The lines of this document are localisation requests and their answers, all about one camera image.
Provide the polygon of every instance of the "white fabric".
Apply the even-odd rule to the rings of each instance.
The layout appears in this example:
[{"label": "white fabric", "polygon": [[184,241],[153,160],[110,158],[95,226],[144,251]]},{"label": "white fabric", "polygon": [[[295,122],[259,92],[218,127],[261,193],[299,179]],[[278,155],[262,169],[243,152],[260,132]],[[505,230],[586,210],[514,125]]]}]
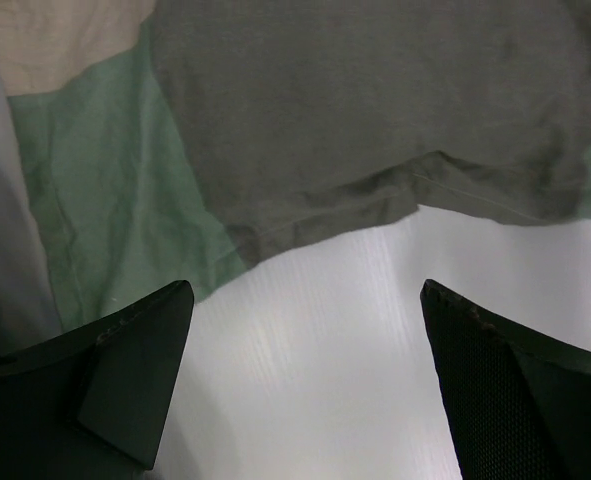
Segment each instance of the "white fabric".
[{"label": "white fabric", "polygon": [[591,350],[591,221],[520,228],[423,208],[281,255],[198,305],[156,473],[460,478],[427,278]]},{"label": "white fabric", "polygon": [[0,81],[0,353],[61,333]]}]

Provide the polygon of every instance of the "white floor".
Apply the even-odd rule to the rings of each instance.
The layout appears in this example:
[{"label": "white floor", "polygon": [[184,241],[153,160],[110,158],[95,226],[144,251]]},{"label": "white floor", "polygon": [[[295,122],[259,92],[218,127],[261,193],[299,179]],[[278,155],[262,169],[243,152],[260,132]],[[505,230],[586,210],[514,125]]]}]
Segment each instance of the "white floor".
[{"label": "white floor", "polygon": [[526,229],[425,208],[281,255],[197,306],[156,473],[460,478],[427,278],[591,350],[591,222]]}]

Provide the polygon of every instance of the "beige fabric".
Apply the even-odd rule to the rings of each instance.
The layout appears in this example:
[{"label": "beige fabric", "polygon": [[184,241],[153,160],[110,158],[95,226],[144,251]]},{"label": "beige fabric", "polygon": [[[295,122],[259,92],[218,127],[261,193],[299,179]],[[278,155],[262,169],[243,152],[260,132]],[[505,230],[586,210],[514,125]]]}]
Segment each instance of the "beige fabric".
[{"label": "beige fabric", "polygon": [[7,95],[61,88],[133,47],[155,0],[0,0],[0,74]]}]

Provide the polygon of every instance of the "black mesh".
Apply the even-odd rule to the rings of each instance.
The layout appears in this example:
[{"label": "black mesh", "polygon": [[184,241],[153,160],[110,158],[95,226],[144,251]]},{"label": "black mesh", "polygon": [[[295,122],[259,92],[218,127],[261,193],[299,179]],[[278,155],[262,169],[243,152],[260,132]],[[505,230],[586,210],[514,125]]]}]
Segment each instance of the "black mesh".
[{"label": "black mesh", "polygon": [[567,478],[517,361],[475,306],[427,288],[424,317],[465,480]]}]

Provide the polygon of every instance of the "wrinkled fabric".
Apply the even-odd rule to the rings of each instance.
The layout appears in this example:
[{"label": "wrinkled fabric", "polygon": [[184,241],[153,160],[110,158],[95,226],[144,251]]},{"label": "wrinkled fabric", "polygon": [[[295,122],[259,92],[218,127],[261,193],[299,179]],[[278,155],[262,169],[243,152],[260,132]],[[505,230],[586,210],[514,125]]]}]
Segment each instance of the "wrinkled fabric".
[{"label": "wrinkled fabric", "polygon": [[0,69],[69,328],[418,205],[591,217],[590,0],[47,3]]},{"label": "wrinkled fabric", "polygon": [[0,354],[61,332],[0,82]]}]

